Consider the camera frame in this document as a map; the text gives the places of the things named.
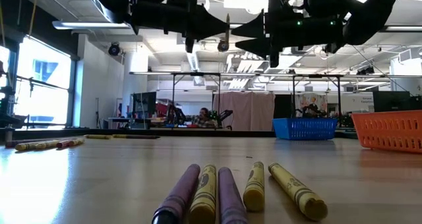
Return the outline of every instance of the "person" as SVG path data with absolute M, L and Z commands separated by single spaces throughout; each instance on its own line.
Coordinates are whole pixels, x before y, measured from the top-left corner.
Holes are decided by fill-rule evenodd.
M 198 128 L 215 128 L 213 120 L 209 117 L 209 110 L 207 108 L 202 108 L 199 111 L 199 116 L 194 116 L 192 118 L 192 125 L 196 125 Z

